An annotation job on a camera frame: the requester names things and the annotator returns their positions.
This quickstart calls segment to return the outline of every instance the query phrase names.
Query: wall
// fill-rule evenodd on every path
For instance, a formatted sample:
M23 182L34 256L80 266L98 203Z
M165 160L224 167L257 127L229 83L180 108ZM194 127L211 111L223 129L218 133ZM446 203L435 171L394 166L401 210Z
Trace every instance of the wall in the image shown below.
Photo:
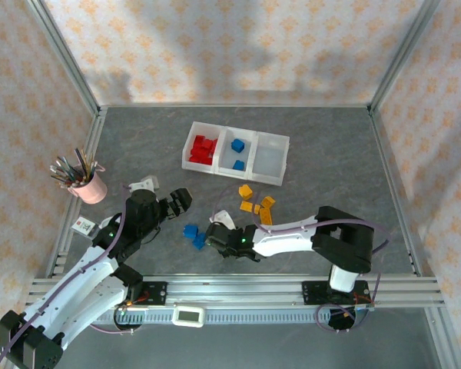
M0 1L0 318L22 311L58 233L67 194L48 166L91 124L26 4Z
M381 107L400 194L461 344L461 0L442 0Z
M46 2L101 105L366 105L422 0Z

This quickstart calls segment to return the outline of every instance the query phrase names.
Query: white plastic tray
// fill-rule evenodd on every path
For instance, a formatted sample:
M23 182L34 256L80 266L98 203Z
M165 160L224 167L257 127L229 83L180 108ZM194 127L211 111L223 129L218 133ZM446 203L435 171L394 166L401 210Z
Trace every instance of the white plastic tray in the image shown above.
M188 161L197 135L203 135L210 140L218 139L212 165ZM245 144L241 153L231 148L231 142L235 138ZM281 186L287 167L288 151L289 137L287 136L194 121L184 144L182 167L192 171ZM244 162L243 171L232 169L236 160Z

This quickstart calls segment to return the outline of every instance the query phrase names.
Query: gray floor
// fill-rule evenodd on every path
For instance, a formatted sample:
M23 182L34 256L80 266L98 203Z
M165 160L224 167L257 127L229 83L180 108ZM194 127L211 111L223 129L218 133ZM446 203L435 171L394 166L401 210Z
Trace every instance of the gray floor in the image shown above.
M347 334L312 324L151 325L121 337L88 328L57 369L437 369L431 340L423 309L378 309Z
M196 250L183 237L183 227L208 226L221 190L235 184L220 208L230 212L238 226L251 223L239 210L238 180L181 169L181 152L193 121L248 128L290 136L287 171L281 187L250 183L262 195L271 195L275 224L297 221L332 205L357 217L384 224L393 242L373 257L373 270L411 273L367 111L362 108L109 108L97 159L108 196L96 205L83 204L81 214L101 221L121 210L120 183L157 175L165 197L188 187L191 209L162 224L162 231L127 262L142 274L166 273L309 273L325 275L330 265L312 252L279 254L256 264L247 259L223 259L212 248ZM382 241L376 236L376 243ZM71 267L89 246L75 235L68 256Z

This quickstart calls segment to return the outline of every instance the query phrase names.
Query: pen holder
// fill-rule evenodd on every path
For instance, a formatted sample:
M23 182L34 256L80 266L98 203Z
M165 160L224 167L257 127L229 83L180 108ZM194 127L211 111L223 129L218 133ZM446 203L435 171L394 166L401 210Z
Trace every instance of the pen holder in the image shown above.
M94 173L94 177L89 183L83 185L82 187L69 187L68 191L74 196L81 198L85 204L97 204L105 198L108 193L108 188L102 181L101 177L99 177L98 171L105 171L105 169L98 165L96 172Z

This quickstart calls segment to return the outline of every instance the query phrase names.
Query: blue block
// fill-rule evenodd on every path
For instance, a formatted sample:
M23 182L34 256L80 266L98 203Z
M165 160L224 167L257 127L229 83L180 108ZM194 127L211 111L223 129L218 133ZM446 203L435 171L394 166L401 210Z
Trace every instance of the blue block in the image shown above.
M244 170L244 162L241 160L236 160L234 163L234 166L232 167L233 169L237 171L243 171Z
M241 140L238 140L237 138L232 141L230 144L232 149L237 152L241 152L244 150L244 143Z
M205 233L200 233L194 240L193 246L195 246L198 250L201 250L203 246L205 246Z
M185 225L183 234L186 238L194 239L198 234L198 226L194 224Z

